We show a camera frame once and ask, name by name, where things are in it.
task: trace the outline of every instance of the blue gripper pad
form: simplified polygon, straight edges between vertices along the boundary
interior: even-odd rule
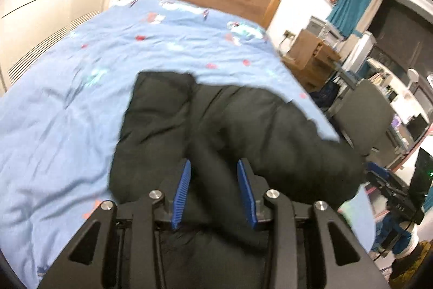
[[[191,180],[191,162],[187,159],[173,200],[172,229],[176,230],[182,221],[183,210],[187,202],[188,188]]]
[[[255,199],[251,190],[250,182],[245,172],[245,166],[242,161],[238,161],[237,165],[238,183],[241,191],[242,202],[246,211],[248,222],[253,228],[257,224],[257,216],[255,214]]]

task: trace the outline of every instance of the dark folded clothing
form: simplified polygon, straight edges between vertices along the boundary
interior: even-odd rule
[[[113,158],[110,189],[121,202],[157,189],[182,158],[192,164],[183,219],[211,227],[165,233],[168,288],[259,288],[267,233],[248,225],[236,162],[247,158],[292,200],[338,208],[362,182],[346,144],[322,140],[292,103],[257,88],[207,86],[177,73],[140,73]]]

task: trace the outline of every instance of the blue bed sheet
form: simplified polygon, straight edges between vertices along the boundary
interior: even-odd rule
[[[175,0],[120,0],[50,48],[0,99],[0,248],[29,289],[112,199],[111,160],[144,70],[266,88],[294,101],[323,138],[337,139],[257,24]],[[363,189],[358,197],[352,208],[368,208]],[[373,219],[362,212],[353,222],[371,227],[367,237],[356,230],[368,248]]]

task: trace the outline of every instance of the teal curtain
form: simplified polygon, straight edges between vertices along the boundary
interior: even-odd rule
[[[371,1],[338,0],[326,20],[334,25],[344,37],[349,37],[351,34],[361,37],[362,34],[354,29]]]

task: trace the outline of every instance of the chair backrest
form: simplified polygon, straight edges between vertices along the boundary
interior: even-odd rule
[[[382,92],[370,81],[362,80],[335,114],[340,129],[350,138],[358,153],[367,156],[375,142],[390,126],[394,110]]]

